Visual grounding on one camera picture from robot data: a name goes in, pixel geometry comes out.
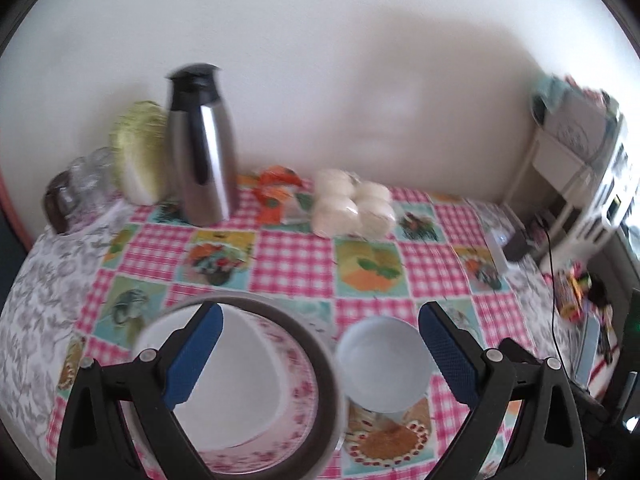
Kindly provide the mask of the small white bowl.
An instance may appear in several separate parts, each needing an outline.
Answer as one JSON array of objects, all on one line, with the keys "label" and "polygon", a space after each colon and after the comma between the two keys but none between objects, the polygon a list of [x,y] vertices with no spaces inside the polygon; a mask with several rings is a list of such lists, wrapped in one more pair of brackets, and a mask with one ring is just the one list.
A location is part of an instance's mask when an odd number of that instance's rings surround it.
[{"label": "small white bowl", "polygon": [[335,359],[349,399],[378,413],[411,408],[427,392],[436,370],[418,330],[389,316],[349,326],[337,343]]}]

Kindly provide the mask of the grey floral tablecloth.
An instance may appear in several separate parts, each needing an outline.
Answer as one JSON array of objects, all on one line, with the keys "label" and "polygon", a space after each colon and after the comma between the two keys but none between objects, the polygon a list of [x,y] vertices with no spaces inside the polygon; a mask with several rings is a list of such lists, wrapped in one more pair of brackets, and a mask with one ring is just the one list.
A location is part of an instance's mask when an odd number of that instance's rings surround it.
[{"label": "grey floral tablecloth", "polygon": [[99,264],[134,206],[120,200],[88,226],[37,238],[1,313],[1,414],[47,457],[46,435],[66,350]]}]

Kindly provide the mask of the colourful snack package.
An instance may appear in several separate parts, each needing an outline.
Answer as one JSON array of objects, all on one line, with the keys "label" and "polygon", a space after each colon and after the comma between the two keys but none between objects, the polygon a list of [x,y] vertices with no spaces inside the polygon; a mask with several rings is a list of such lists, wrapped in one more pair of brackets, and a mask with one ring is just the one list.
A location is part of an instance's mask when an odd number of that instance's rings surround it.
[{"label": "colourful snack package", "polygon": [[570,272],[556,274],[554,298],[561,318],[577,323],[582,319],[582,285]]}]

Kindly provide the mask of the white bowl red rim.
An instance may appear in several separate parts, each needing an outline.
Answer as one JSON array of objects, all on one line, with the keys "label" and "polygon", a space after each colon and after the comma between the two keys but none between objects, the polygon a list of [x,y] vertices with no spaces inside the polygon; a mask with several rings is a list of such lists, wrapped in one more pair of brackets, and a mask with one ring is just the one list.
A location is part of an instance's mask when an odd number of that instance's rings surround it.
[{"label": "white bowl red rim", "polygon": [[225,450],[266,431],[284,410],[283,365],[254,316],[222,304],[224,325],[190,396],[174,415],[198,452]]}]

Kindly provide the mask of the pink floral plate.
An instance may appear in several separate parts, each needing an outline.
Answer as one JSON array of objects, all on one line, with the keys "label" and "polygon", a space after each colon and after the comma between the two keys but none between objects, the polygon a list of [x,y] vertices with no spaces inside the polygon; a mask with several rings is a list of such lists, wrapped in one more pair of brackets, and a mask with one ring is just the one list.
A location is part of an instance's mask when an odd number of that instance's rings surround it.
[{"label": "pink floral plate", "polygon": [[284,410],[252,440],[225,450],[199,452],[209,469],[221,474],[254,474],[283,463],[308,436],[318,408],[317,381],[302,347],[275,322],[252,315],[283,365],[288,381]]}]

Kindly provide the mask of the large metal basin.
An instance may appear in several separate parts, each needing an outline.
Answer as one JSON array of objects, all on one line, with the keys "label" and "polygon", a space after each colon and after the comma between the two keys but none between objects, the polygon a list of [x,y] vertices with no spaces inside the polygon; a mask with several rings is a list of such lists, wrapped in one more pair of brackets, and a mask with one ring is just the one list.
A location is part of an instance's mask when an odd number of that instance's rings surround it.
[{"label": "large metal basin", "polygon": [[314,370],[318,386],[318,408],[311,430],[302,445],[283,463],[254,474],[221,474],[218,479],[315,479],[329,465],[332,455],[342,444],[346,418],[346,401],[335,373],[331,353],[303,318],[286,310],[280,301],[241,292],[214,294],[182,300],[168,308],[157,320],[146,326],[132,347],[137,356],[149,348],[158,349],[178,328],[183,328],[201,304],[211,301],[228,304],[250,314],[275,322],[302,347]]}]

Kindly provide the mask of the white power strip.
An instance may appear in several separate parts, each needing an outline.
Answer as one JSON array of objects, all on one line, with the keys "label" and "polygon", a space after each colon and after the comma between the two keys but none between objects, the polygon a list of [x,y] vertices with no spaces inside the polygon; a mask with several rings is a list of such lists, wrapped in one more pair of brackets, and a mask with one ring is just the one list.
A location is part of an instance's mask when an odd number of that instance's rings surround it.
[{"label": "white power strip", "polygon": [[500,230],[489,229],[485,233],[485,240],[498,273],[507,274],[510,266],[504,255],[503,246],[508,241],[508,237]]}]

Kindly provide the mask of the pink checkered picture tablecloth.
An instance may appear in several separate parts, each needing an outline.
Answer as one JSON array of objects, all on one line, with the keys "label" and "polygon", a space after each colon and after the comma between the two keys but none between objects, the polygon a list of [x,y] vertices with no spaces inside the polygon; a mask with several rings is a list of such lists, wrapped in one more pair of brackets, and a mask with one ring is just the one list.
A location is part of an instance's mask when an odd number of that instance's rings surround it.
[{"label": "pink checkered picture tablecloth", "polygon": [[[125,361],[142,328],[169,307],[217,290],[257,292],[303,315],[335,339],[362,318],[380,314],[406,322],[436,300],[481,344],[512,337],[540,353],[578,356],[580,324],[561,318],[548,275],[532,260],[499,274],[485,240],[509,234],[491,204],[395,188],[399,222],[379,242],[328,240],[306,224],[262,226],[254,180],[241,185],[241,205],[226,222],[189,226],[172,203],[134,209],[99,264],[67,348],[46,437],[58,447],[67,398],[79,361]],[[586,292],[596,281],[566,270],[582,285],[582,318],[593,309]]]}]

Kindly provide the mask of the brown glass teapot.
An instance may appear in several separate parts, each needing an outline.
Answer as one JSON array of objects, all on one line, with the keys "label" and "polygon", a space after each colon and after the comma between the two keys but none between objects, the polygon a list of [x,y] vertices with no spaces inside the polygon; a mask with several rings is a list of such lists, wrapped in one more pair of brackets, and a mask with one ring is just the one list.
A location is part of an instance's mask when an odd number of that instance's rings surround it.
[{"label": "brown glass teapot", "polygon": [[43,211],[56,234],[67,234],[72,228],[73,214],[78,211],[80,195],[73,186],[68,170],[57,174],[43,195]]}]

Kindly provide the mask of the clear drinking glass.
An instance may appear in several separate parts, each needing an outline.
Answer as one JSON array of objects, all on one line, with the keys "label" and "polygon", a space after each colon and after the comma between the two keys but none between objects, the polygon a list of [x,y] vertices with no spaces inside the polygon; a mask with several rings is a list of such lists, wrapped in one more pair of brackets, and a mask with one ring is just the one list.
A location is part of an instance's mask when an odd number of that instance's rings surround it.
[{"label": "clear drinking glass", "polygon": [[114,155],[108,146],[97,148],[87,156],[77,157],[68,170],[80,214],[97,217],[114,205],[118,191],[113,172]]}]

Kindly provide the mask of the white side shelf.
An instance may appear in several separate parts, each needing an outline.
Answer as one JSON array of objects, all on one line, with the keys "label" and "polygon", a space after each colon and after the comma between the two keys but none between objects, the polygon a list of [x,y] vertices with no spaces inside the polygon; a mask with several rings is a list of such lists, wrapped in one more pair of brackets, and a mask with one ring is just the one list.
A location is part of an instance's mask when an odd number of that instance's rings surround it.
[{"label": "white side shelf", "polygon": [[530,170],[563,201],[535,237],[533,258],[541,272],[551,273],[588,262],[606,245],[638,190],[639,159],[620,104],[608,92],[546,75],[534,85],[529,106],[535,132],[501,206],[515,214],[515,194]]}]

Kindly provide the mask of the stainless steel thermos jug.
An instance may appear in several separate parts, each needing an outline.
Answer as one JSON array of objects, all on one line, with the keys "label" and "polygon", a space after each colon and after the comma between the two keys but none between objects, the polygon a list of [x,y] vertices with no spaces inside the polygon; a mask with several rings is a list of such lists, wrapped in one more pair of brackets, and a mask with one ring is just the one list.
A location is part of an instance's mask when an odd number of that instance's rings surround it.
[{"label": "stainless steel thermos jug", "polygon": [[217,70],[198,63],[168,76],[171,183],[183,217],[194,226],[227,221],[240,204],[234,134],[216,83]]}]

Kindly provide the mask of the napa cabbage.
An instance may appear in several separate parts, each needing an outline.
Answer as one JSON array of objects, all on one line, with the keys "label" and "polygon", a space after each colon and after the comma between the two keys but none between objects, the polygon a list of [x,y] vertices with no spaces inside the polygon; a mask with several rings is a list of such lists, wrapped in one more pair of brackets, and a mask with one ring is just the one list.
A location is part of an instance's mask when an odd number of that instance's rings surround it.
[{"label": "napa cabbage", "polygon": [[153,101],[134,102],[110,132],[115,184],[128,202],[152,206],[168,195],[167,117]]}]

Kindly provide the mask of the orange snack packet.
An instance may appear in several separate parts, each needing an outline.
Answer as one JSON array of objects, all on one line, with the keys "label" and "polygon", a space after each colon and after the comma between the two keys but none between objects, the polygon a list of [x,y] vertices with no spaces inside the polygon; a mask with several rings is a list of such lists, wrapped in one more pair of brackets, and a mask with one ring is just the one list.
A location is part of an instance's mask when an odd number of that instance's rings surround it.
[{"label": "orange snack packet", "polygon": [[262,226],[298,226],[309,220],[309,206],[302,202],[304,182],[291,168],[272,165],[258,170],[253,193]]}]

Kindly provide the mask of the bag of steamed buns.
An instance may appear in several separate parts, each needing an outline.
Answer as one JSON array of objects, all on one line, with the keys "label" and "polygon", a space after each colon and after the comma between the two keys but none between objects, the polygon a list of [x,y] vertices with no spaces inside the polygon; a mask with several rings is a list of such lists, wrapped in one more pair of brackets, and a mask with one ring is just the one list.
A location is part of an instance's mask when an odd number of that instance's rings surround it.
[{"label": "bag of steamed buns", "polygon": [[310,218],[314,235],[382,240],[390,235],[396,222],[392,193],[385,185],[332,168],[314,175]]}]

